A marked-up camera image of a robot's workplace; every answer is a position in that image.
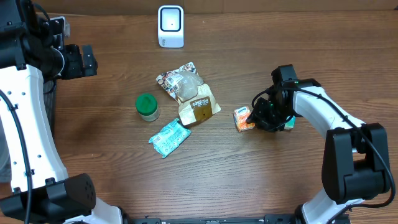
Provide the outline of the teal tissue pack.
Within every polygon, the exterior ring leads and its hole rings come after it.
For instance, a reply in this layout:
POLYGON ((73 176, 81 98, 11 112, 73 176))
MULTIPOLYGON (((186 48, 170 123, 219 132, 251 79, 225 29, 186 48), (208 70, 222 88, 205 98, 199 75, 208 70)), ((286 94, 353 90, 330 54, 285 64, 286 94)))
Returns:
POLYGON ((290 130, 293 129, 294 126, 295 126, 295 116, 292 115, 287 118, 287 122, 285 123, 284 129, 290 130))

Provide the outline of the orange snack pack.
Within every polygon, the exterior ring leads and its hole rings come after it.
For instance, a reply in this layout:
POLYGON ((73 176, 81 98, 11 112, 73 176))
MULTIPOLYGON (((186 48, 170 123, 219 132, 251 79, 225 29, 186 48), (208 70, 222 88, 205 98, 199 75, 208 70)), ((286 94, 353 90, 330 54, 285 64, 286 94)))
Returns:
POLYGON ((236 128, 239 132, 253 129, 255 127, 254 123, 247 123, 246 120, 251 114, 250 109, 247 106, 235 109, 233 112, 233 118, 236 128))

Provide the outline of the beige brown snack pouch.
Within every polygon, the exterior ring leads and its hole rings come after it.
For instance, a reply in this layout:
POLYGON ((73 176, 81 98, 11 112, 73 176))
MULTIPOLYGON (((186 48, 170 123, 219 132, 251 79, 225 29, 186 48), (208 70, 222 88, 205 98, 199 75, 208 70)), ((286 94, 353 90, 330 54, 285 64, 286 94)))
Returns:
POLYGON ((210 86, 192 62, 161 73, 156 82, 178 103, 178 115, 184 126, 201 123, 221 111, 210 86))

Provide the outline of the green lid jar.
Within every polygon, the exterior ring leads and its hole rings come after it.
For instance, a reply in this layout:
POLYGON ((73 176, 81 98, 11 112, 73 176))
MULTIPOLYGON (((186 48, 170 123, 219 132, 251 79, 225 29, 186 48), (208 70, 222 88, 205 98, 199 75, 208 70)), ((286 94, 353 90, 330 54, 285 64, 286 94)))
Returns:
POLYGON ((136 99, 136 110, 144 121, 155 121, 160 115, 158 102, 154 95, 145 93, 136 99))

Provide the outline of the teal snack packet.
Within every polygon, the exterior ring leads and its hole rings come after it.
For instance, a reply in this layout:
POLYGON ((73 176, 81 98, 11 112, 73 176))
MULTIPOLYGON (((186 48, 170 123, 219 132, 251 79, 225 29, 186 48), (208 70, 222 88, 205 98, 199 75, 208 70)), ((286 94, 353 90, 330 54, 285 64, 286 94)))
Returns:
POLYGON ((166 158, 176 148, 181 145, 189 136, 191 131, 184 128, 178 118, 165 125, 157 134, 149 139, 149 144, 152 144, 154 149, 166 158))

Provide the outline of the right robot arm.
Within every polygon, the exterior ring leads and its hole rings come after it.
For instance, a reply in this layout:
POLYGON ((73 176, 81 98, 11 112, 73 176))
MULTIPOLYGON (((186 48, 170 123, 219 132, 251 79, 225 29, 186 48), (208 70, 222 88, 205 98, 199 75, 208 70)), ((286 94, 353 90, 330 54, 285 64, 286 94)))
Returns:
POLYGON ((349 223, 348 210, 391 204, 396 185, 384 127, 351 116, 315 79, 299 79, 292 65, 277 67, 271 77, 273 84, 253 98, 247 122, 274 133, 303 117, 323 136, 325 149, 321 191, 293 214, 265 215, 264 223, 349 223))

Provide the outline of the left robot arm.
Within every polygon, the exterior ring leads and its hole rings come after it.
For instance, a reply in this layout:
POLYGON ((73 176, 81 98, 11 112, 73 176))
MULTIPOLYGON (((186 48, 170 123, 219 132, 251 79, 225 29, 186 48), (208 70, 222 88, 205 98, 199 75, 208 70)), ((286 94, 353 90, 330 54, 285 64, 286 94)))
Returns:
POLYGON ((31 1, 1 1, 1 122, 11 159, 7 217, 24 223, 128 223, 97 197, 88 174, 68 175, 55 147, 44 85, 94 76, 90 45, 66 44, 70 27, 31 1))

